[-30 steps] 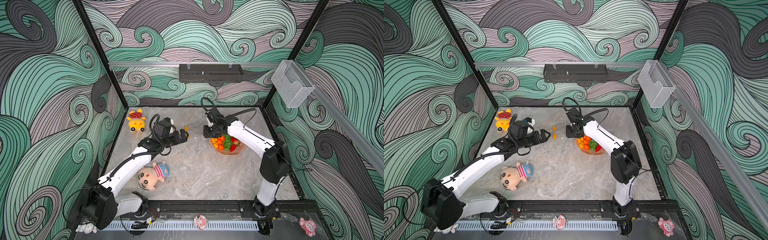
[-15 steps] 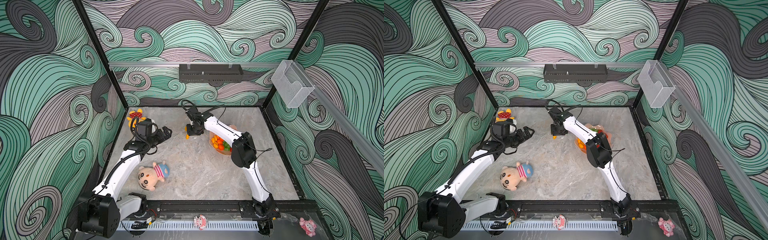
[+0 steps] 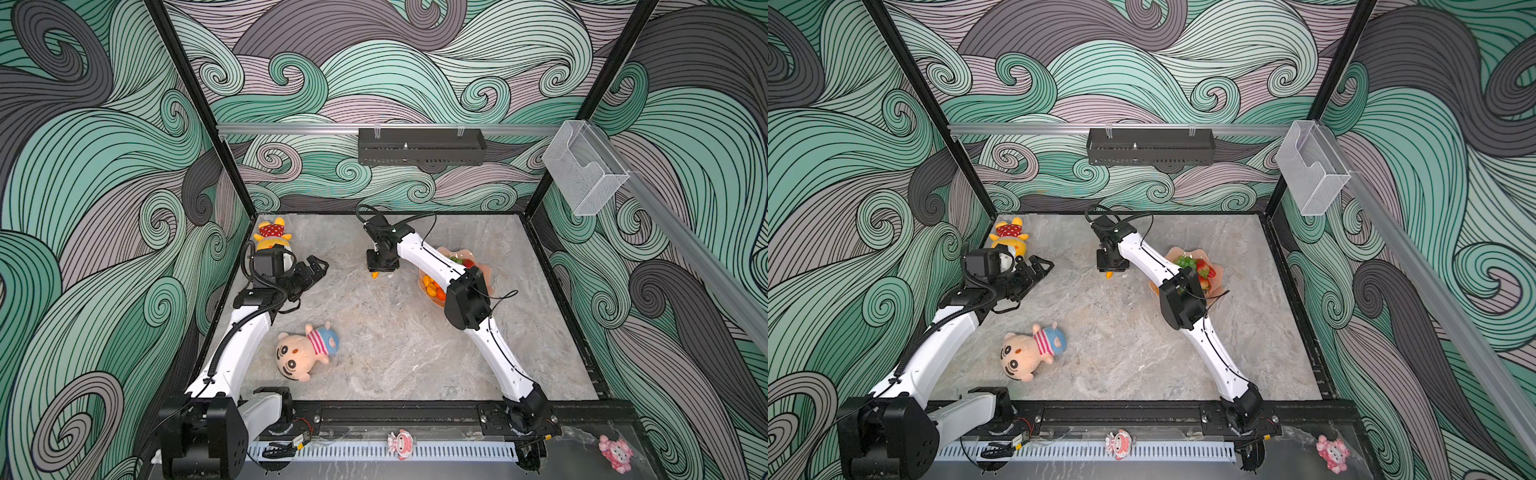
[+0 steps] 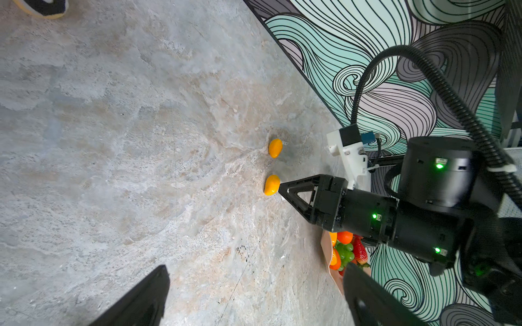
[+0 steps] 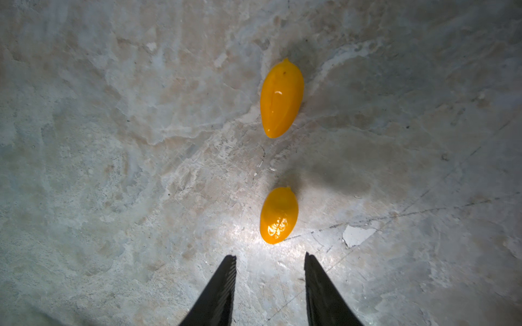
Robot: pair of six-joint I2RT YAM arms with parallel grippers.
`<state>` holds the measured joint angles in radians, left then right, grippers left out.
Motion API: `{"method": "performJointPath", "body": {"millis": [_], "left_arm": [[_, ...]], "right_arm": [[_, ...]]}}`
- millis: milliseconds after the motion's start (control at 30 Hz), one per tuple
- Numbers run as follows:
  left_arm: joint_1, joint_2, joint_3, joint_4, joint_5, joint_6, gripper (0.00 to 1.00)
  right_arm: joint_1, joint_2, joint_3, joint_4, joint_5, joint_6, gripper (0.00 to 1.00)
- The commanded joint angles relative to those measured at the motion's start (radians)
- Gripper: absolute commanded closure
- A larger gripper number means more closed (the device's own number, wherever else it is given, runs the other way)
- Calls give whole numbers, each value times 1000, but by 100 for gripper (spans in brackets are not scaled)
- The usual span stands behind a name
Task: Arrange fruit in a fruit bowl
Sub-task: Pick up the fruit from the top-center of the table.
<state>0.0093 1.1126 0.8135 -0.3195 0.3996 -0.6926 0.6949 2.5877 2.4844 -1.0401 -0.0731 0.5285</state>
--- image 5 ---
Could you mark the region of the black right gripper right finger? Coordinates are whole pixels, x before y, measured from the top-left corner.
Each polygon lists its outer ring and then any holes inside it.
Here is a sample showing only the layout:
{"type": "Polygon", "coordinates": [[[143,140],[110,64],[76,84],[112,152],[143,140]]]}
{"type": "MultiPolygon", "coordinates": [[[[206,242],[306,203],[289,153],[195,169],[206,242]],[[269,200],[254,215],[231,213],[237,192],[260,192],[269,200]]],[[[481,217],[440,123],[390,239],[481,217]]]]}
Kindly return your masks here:
{"type": "Polygon", "coordinates": [[[363,326],[314,255],[304,259],[307,320],[310,326],[363,326]]]}

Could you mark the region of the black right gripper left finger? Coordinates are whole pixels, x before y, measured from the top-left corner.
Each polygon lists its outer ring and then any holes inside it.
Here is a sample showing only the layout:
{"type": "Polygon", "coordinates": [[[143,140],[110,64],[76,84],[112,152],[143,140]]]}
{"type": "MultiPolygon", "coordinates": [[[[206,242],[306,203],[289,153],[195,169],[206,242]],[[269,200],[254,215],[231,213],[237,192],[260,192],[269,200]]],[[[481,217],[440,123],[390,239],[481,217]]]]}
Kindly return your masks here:
{"type": "Polygon", "coordinates": [[[179,326],[231,325],[237,275],[236,260],[233,255],[227,255],[223,259],[179,326]]]}

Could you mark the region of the small yellow kumquat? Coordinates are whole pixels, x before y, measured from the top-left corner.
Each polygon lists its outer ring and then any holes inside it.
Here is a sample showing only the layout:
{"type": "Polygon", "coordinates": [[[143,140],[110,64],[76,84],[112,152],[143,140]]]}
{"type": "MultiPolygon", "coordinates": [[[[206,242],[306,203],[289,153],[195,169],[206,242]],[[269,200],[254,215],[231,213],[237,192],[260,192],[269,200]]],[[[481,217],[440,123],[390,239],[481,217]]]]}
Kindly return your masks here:
{"type": "Polygon", "coordinates": [[[260,214],[260,235],[275,245],[288,238],[297,224],[299,204],[290,187],[279,187],[270,192],[260,214]]]}
{"type": "Polygon", "coordinates": [[[267,137],[281,137],[295,121],[304,95],[301,70],[288,58],[275,65],[263,83],[260,114],[267,137]]]}

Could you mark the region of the small yellow kumquat top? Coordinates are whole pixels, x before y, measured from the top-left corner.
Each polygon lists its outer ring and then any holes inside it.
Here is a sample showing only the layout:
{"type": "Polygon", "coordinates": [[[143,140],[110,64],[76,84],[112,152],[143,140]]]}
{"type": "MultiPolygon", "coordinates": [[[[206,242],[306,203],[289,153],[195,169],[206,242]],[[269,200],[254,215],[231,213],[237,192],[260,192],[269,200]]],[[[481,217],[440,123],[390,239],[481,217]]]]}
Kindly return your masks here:
{"type": "Polygon", "coordinates": [[[260,114],[267,137],[281,137],[295,121],[304,95],[301,70],[288,58],[275,65],[263,83],[260,114]]]}

